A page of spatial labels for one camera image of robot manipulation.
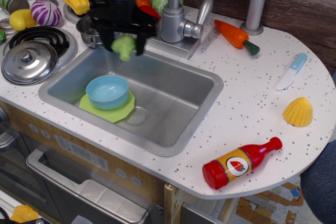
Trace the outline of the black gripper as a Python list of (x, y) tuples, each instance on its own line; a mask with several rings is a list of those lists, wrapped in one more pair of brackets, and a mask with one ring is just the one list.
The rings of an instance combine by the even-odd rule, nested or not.
[(106, 50), (112, 52), (114, 32), (136, 34), (136, 55), (142, 55), (146, 39), (157, 35), (158, 19), (137, 7), (135, 0), (106, 0), (90, 7), (89, 16), (106, 29), (98, 32)]

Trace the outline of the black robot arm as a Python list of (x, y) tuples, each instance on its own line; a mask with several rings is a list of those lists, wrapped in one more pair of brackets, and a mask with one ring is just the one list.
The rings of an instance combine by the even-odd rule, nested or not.
[(106, 50), (112, 51), (114, 33), (135, 34), (138, 56), (143, 54), (146, 40), (156, 35), (159, 22), (137, 7), (135, 0), (108, 0), (106, 6), (92, 7), (89, 16)]

